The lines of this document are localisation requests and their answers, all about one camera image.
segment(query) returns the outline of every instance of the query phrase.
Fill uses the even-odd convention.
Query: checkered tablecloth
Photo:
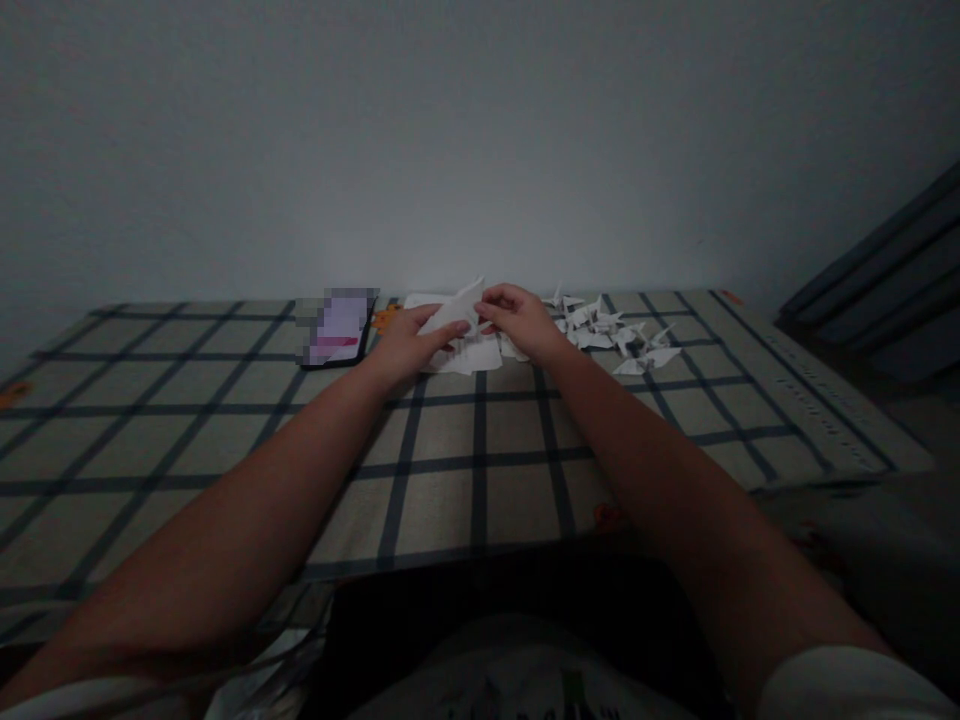
[[[746,489],[846,492],[932,467],[869,401],[730,297],[603,299],[648,335],[676,323],[676,360],[615,377]],[[0,607],[17,606],[0,616],[0,643],[24,629],[25,609],[37,618],[86,595],[348,372],[301,371],[299,332],[292,301],[117,305],[31,357],[11,378],[31,394],[0,413]],[[608,370],[621,362],[592,355]],[[384,410],[302,579],[588,533],[613,502],[539,368],[505,359],[473,377],[424,375]]]

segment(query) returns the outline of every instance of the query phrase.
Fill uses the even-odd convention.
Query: blue grid line
[[[187,354],[186,352],[170,353],[52,353],[37,351],[33,357],[44,361],[56,360],[57,362],[177,362],[179,360],[189,360],[190,362],[243,362],[249,357],[250,353],[214,353],[214,352],[195,352]],[[260,353],[254,358],[257,362],[288,362],[296,360],[296,355],[289,353]]]
[[[63,342],[54,346],[51,352],[61,352],[63,350],[66,350],[71,345],[79,342],[80,340],[85,338],[87,335],[92,333],[94,330],[102,326],[107,320],[114,317],[114,314],[119,312],[120,309],[124,307],[127,307],[127,306],[118,305],[116,308],[114,308],[112,313],[111,312],[105,313],[104,316],[99,318],[96,322],[92,322],[86,327],[80,328],[80,330],[70,335],[69,337],[65,338]],[[13,374],[7,376],[6,380],[0,383],[0,387],[6,388],[8,385],[12,385],[15,382],[19,382],[20,380],[23,380],[23,378],[27,377],[28,375],[40,369],[40,367],[46,362],[46,360],[42,358],[34,358],[33,355],[31,355],[30,357],[31,359],[33,359],[33,362],[20,368],[19,370],[14,371]]]
[[[280,401],[274,406],[273,410],[270,412],[270,417],[267,418],[267,422],[264,423],[263,428],[260,430],[260,434],[257,436],[257,439],[253,443],[253,450],[256,450],[258,447],[263,445],[280,427],[280,423],[283,422],[283,417],[290,412],[290,408],[293,405],[293,398],[296,397],[297,392],[300,390],[300,386],[303,385],[303,381],[306,379],[306,371],[300,371],[294,373],[293,377],[290,379],[290,383],[287,385],[287,389],[283,391],[283,395],[280,396]],[[300,408],[306,407],[305,404],[300,405]]]
[[[0,633],[0,647],[9,645],[14,640],[17,639],[20,635],[25,633],[27,630],[36,625],[40,620],[47,616],[46,610],[30,613],[26,617],[22,617],[13,625],[8,627],[2,633]]]
[[[801,385],[803,385],[811,395],[816,397],[823,404],[825,408],[829,408],[830,411],[834,414],[834,416],[841,423],[846,425],[847,429],[850,430],[850,432],[853,433],[870,452],[872,452],[877,458],[880,459],[881,462],[883,462],[884,465],[887,466],[887,470],[898,469],[897,465],[889,457],[887,457],[887,455],[879,447],[877,447],[877,445],[870,438],[868,438],[863,432],[861,432],[860,428],[858,428],[856,425],[850,422],[850,420],[847,418],[846,415],[839,412],[833,406],[833,403],[831,403],[829,400],[823,397],[823,395],[821,395],[819,391],[817,391],[812,385],[810,385],[810,383],[808,383],[806,379],[790,365],[790,363],[788,363],[786,360],[780,357],[776,352],[774,352],[773,348],[771,348],[767,344],[767,342],[762,337],[760,337],[759,333],[757,333],[756,330],[750,327],[750,325],[747,324],[743,320],[743,318],[741,318],[740,315],[736,313],[729,305],[727,305],[727,303],[719,295],[717,295],[715,291],[711,290],[710,295],[713,297],[714,300],[717,301],[720,307],[726,310],[727,313],[729,313],[729,315],[734,320],[736,320],[737,323],[744,330],[746,330],[751,337],[753,337],[754,340],[756,340],[768,353],[770,353],[770,356],[772,358],[774,358],[781,366],[783,366],[787,370],[787,372],[793,375],[793,377],[796,378],[796,380]]]
[[[140,343],[146,341],[147,338],[149,338],[160,327],[162,327],[164,322],[165,322],[164,319],[161,318],[157,322],[150,325],[150,327],[144,330],[144,332],[140,333],[137,337],[135,337],[133,340],[127,343],[124,346],[124,350],[131,350],[137,347]],[[106,364],[97,368],[94,372],[90,374],[90,376],[86,380],[80,383],[72,391],[68,392],[60,400],[60,402],[58,402],[54,406],[54,408],[63,408],[66,405],[68,405],[72,400],[79,397],[82,393],[86,392],[87,388],[93,385],[93,383],[95,383],[97,380],[103,377],[103,375],[105,375],[107,371],[110,370],[111,367],[113,367],[111,364]],[[10,452],[12,452],[17,447],[21,446],[23,443],[25,443],[30,437],[36,434],[41,427],[46,425],[55,416],[56,416],[56,413],[54,413],[49,417],[38,418],[33,423],[25,427],[15,437],[11,438],[11,440],[4,446],[3,450],[0,451],[0,460],[3,460],[3,458],[5,458]],[[71,476],[68,473],[71,471],[71,469],[72,469],[72,466],[68,467],[67,471],[61,475],[61,477],[56,481],[56,485],[53,488],[51,488],[51,490],[48,493],[38,497],[36,501],[31,503],[19,515],[19,517],[17,517],[16,520],[14,520],[6,528],[4,528],[3,532],[0,533],[0,552],[2,552],[3,550],[6,550],[6,548],[9,547],[10,544],[14,540],[16,540],[20,536],[20,534],[23,533],[23,531],[26,530],[37,517],[40,516],[40,514],[47,507],[47,505],[53,502],[53,499],[56,497],[58,489],[62,489],[67,484],[69,484],[71,480]]]
[[[190,303],[181,303],[181,306],[188,306]],[[114,310],[92,310],[87,313],[88,317],[110,317],[116,318],[118,320],[157,320],[162,318],[165,313],[148,313],[148,312],[137,312],[136,310],[131,311],[121,311],[117,312]],[[184,320],[184,321],[194,321],[194,320],[223,320],[229,316],[231,321],[240,320],[240,321],[257,321],[257,322],[273,322],[274,320],[279,319],[281,322],[296,322],[296,318],[292,315],[285,316],[280,315],[263,315],[263,314],[252,314],[252,313],[235,313],[230,314],[228,310],[225,313],[179,313],[171,320]]]
[[[653,313],[657,312],[657,309],[653,306],[653,303],[650,302],[650,299],[647,297],[646,293],[640,293],[640,299],[648,308],[650,308],[650,312],[653,312]],[[660,324],[661,330],[665,330],[667,327],[669,327],[669,322],[661,318],[659,314],[657,314],[657,317],[655,319]],[[671,345],[677,341],[677,337],[676,335],[673,334],[672,331],[667,332],[667,337],[670,339]],[[703,392],[704,395],[707,396],[707,398],[713,404],[713,408],[720,414],[720,417],[722,417],[726,421],[726,423],[733,428],[733,431],[737,434],[738,438],[740,439],[740,442],[743,444],[744,449],[747,451],[747,455],[750,456],[750,459],[753,460],[753,463],[757,466],[760,472],[763,473],[764,479],[767,482],[775,480],[777,478],[777,471],[774,470],[773,465],[770,464],[770,461],[767,460],[763,456],[763,454],[759,450],[757,450],[756,447],[754,447],[753,443],[745,439],[745,436],[743,435],[743,428],[741,427],[740,423],[737,421],[737,418],[733,415],[733,413],[730,412],[727,406],[720,400],[720,398],[717,396],[717,393],[714,392],[713,388],[710,387],[710,383],[703,376],[703,373],[701,372],[697,364],[693,361],[693,358],[691,358],[687,353],[680,353],[680,357],[683,359],[683,362],[686,364],[687,369],[697,379],[697,382],[700,383],[700,390]]]
[[[285,313],[289,314],[292,312],[293,306],[293,301],[289,302],[285,308]],[[247,362],[239,363],[237,367],[231,371],[230,375],[227,376],[227,379],[221,383],[220,387],[214,393],[210,400],[210,404],[217,405],[223,401],[223,398],[227,396],[227,393],[230,392],[236,382],[240,379],[240,376],[246,371],[250,362],[253,361],[256,353],[260,350],[260,348],[270,341],[270,338],[273,337],[273,334],[277,331],[281,324],[282,320],[278,317],[269,325],[269,327],[264,331],[260,339],[257,340],[251,349],[250,359]],[[90,572],[107,554],[107,551],[110,549],[113,543],[116,542],[117,538],[120,537],[120,534],[124,531],[133,517],[137,514],[140,508],[143,507],[143,504],[147,501],[147,498],[150,497],[150,494],[159,484],[160,479],[163,478],[167,472],[169,472],[170,468],[173,467],[190,443],[193,442],[193,440],[197,437],[204,425],[207,424],[207,421],[210,419],[210,417],[210,415],[198,415],[196,418],[194,418],[193,422],[191,422],[187,429],[184,430],[181,436],[177,439],[177,442],[174,443],[173,447],[167,451],[150,475],[135,491],[133,497],[130,498],[126,505],[124,505],[123,508],[121,508],[121,510],[114,516],[107,529],[101,533],[97,541],[73,569],[73,571],[67,577],[67,580],[57,591],[56,597],[58,599],[71,598],[76,594],[75,588],[77,585],[82,585],[84,583]]]
[[[744,377],[726,377],[714,378],[710,380],[713,387],[726,387],[732,385],[750,385],[753,380]],[[650,392],[650,387],[646,383],[631,383],[623,386],[628,392],[635,395]],[[668,390],[695,390],[699,387],[696,380],[673,380],[660,384],[660,389],[664,392]],[[511,390],[504,392],[488,392],[484,396],[486,402],[518,402],[523,400],[539,400],[546,396],[551,400],[560,399],[560,391],[555,389],[545,389],[544,393],[538,393],[536,390]],[[424,397],[420,401],[422,407],[437,407],[443,405],[464,405],[474,401],[476,396],[473,393],[461,393],[456,395],[434,395]],[[395,410],[409,408],[413,400],[411,398],[398,398],[390,400],[384,408]],[[285,410],[285,414],[296,413],[307,406],[307,403],[290,403]],[[277,409],[274,403],[221,403],[213,405],[211,403],[195,404],[164,404],[164,405],[88,405],[79,407],[64,408],[60,411],[54,411],[51,408],[13,408],[5,410],[0,416],[0,425],[7,421],[14,420],[32,420],[39,417],[60,418],[92,418],[92,417],[118,417],[120,415],[139,415],[143,417],[170,417],[179,415],[270,415]]]
[[[370,346],[367,352],[370,352],[373,347],[376,345],[376,338],[378,336],[374,334],[374,344]],[[679,341],[677,347],[703,347],[716,345],[715,340],[683,340]],[[586,348],[586,351],[589,354],[596,353],[612,353],[616,352],[615,348]],[[247,353],[226,353],[226,352],[195,352],[189,356],[186,353],[177,353],[177,352],[150,352],[150,353],[131,353],[131,354],[120,354],[120,353],[76,353],[76,352],[45,352],[37,351],[33,354],[32,357],[41,359],[45,362],[56,360],[57,362],[173,362],[178,360],[187,359],[190,362],[240,362],[247,357]],[[257,362],[291,362],[295,361],[297,356],[293,352],[289,353],[261,353],[257,356]]]
[[[387,503],[387,514],[383,520],[383,531],[380,534],[380,545],[377,550],[377,567],[380,570],[392,570],[397,552],[397,539],[400,537],[400,520],[403,517],[403,503],[407,497],[407,481],[410,479],[410,469],[413,464],[413,450],[417,442],[417,431],[420,428],[420,410],[422,400],[427,391],[429,376],[421,373],[417,377],[413,388],[413,403],[407,413],[407,424],[403,429],[403,440],[400,444],[400,457],[392,468],[393,484],[390,487],[390,499]],[[354,477],[362,472],[361,467]]]
[[[773,413],[777,416],[780,422],[782,422],[784,426],[793,429],[794,433],[796,434],[800,442],[803,443],[804,447],[806,447],[807,450],[810,451],[810,454],[813,455],[813,458],[814,460],[816,460],[817,465],[820,466],[820,469],[823,470],[824,472],[833,472],[833,470],[835,469],[833,463],[827,460],[826,457],[824,457],[823,453],[820,452],[820,448],[818,448],[813,443],[813,441],[807,436],[807,434],[803,432],[793,420],[790,419],[790,416],[787,415],[787,413],[783,410],[783,408],[780,407],[780,405],[777,404],[777,402],[770,396],[770,393],[768,393],[766,389],[756,381],[756,379],[753,377],[753,375],[750,374],[750,372],[747,370],[746,366],[740,361],[740,359],[736,355],[734,355],[732,352],[730,352],[730,348],[727,347],[727,344],[723,342],[720,336],[714,331],[714,329],[710,326],[710,323],[708,323],[705,319],[703,319],[700,316],[700,313],[698,313],[696,309],[687,301],[687,299],[683,297],[682,293],[678,292],[678,293],[675,293],[675,295],[677,296],[677,299],[680,300],[680,302],[683,303],[683,305],[690,311],[691,316],[693,317],[694,320],[696,320],[700,324],[700,327],[703,328],[704,332],[706,332],[711,338],[714,338],[719,341],[718,344],[720,346],[720,349],[723,350],[723,354],[726,356],[727,360],[729,360],[731,364],[733,364],[733,366],[737,368],[737,370],[743,373],[745,378],[749,379],[750,384],[753,385],[754,389],[757,391],[760,397],[763,398],[763,401],[767,404],[767,407],[769,407],[773,411]]]
[[[561,452],[557,447],[557,434],[553,427],[553,413],[550,410],[550,400],[547,397],[547,381],[543,370],[533,366],[533,383],[538,399],[537,409],[540,411],[540,426],[543,432],[543,446],[547,452],[547,467],[550,471],[550,484],[553,487],[553,500],[556,504],[557,520],[560,526],[560,537],[574,537],[577,534],[577,524],[573,518],[573,505],[570,503],[570,489],[563,472]]]
[[[476,374],[473,405],[473,476],[470,489],[470,545],[487,544],[487,373]]]
[[[643,298],[643,293],[637,293],[637,295],[639,295],[640,299],[643,300],[644,303],[646,303],[646,300],[644,300]],[[617,312],[617,309],[616,307],[614,307],[613,301],[610,299],[609,295],[603,296],[603,302],[604,302],[604,305],[607,306],[607,312],[609,313]],[[653,315],[650,313],[645,313],[645,315],[649,315],[650,317],[653,317]],[[637,349],[636,343],[628,344],[627,348],[630,350],[630,354],[633,357],[637,357],[640,354],[639,350]],[[657,404],[657,408],[660,410],[660,416],[664,420],[666,420],[668,423],[673,425],[675,428],[677,428],[677,430],[679,430],[680,432],[683,432],[683,428],[681,428],[680,423],[677,422],[677,416],[673,414],[673,410],[671,410],[670,406],[667,404],[666,399],[663,397],[663,391],[661,390],[660,386],[657,384],[657,381],[650,376],[650,373],[646,373],[643,376],[643,378],[644,380],[646,380],[646,385],[644,387],[646,391],[649,392],[650,395],[653,397],[653,401]]]
[[[738,436],[733,430],[703,433],[687,436],[698,447],[710,447],[725,443],[737,442],[740,437],[748,440],[762,440],[764,438],[793,437],[793,430],[780,425],[744,430]],[[543,465],[551,459],[559,462],[573,460],[588,460],[593,457],[593,451],[587,446],[574,448],[560,448],[556,451],[528,450],[525,452],[487,453],[483,462],[491,467],[521,467],[524,465]],[[378,465],[363,465],[354,467],[350,472],[350,480],[354,482],[364,480],[381,480],[395,477],[404,470],[408,475],[422,475],[449,470],[470,470],[479,462],[473,455],[462,455],[447,458],[430,458],[413,460],[406,466],[399,463],[383,463]],[[153,490],[203,490],[216,482],[222,473],[203,475],[166,475],[160,478]],[[83,481],[70,483],[59,489],[56,480],[19,480],[0,483],[0,497],[24,497],[52,493],[56,490],[59,495],[83,495],[88,493],[128,493],[136,492],[143,484],[144,477],[104,477],[84,478]]]

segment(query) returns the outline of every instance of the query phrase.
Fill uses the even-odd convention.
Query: gray curtain
[[[960,163],[781,309],[903,382],[960,364]]]

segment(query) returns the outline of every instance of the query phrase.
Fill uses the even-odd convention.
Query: person
[[[460,322],[418,335],[437,308],[399,313],[362,363],[145,542],[10,680],[0,708],[33,718],[96,707],[188,677],[242,637],[303,563],[391,391],[466,332]],[[954,716],[737,483],[571,345],[535,295],[498,285],[476,309],[493,323],[484,332],[506,333],[553,378],[744,717]],[[575,638],[533,636],[467,643],[355,714],[556,718],[575,695],[579,714],[566,717],[690,716]],[[631,642],[642,652],[642,638]],[[177,700],[168,712],[196,712]]]

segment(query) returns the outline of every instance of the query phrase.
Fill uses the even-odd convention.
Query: table
[[[747,490],[849,496],[884,475],[932,469],[894,421],[732,296],[603,302],[646,322],[648,335],[676,323],[677,359],[615,377]],[[301,371],[300,332],[293,301],[122,304],[31,356],[12,380],[32,393],[0,413],[0,644],[25,618],[87,595],[348,371]],[[621,362],[615,351],[592,355],[608,370]],[[582,535],[614,507],[542,370],[505,358],[472,377],[423,375],[385,408],[301,581]]]

